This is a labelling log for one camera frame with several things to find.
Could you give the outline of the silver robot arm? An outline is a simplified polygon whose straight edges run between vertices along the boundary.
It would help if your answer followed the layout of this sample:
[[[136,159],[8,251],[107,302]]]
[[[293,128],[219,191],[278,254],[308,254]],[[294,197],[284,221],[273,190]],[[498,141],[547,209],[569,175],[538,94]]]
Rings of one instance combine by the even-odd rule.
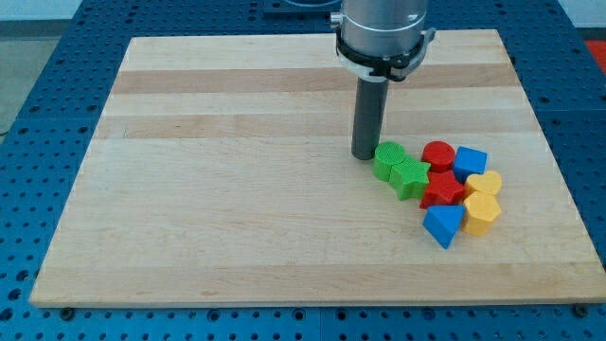
[[[436,31],[424,27],[426,0],[343,0],[330,15],[336,55],[357,77],[351,153],[374,157],[381,136],[388,85],[422,64]]]

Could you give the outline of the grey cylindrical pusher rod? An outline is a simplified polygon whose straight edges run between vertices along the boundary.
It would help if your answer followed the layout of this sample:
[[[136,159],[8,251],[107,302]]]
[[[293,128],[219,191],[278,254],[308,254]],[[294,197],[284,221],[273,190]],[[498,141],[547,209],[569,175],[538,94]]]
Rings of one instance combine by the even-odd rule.
[[[358,79],[352,128],[351,153],[357,159],[374,157],[383,125],[388,81]]]

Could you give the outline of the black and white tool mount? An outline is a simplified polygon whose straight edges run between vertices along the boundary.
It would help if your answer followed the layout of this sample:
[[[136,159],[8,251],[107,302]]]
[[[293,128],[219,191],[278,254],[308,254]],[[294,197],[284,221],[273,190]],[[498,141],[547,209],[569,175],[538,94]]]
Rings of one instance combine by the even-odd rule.
[[[355,51],[336,31],[335,51],[342,66],[358,78],[370,82],[404,81],[423,62],[436,29],[431,27],[420,34],[419,41],[409,51],[389,57],[374,57]]]

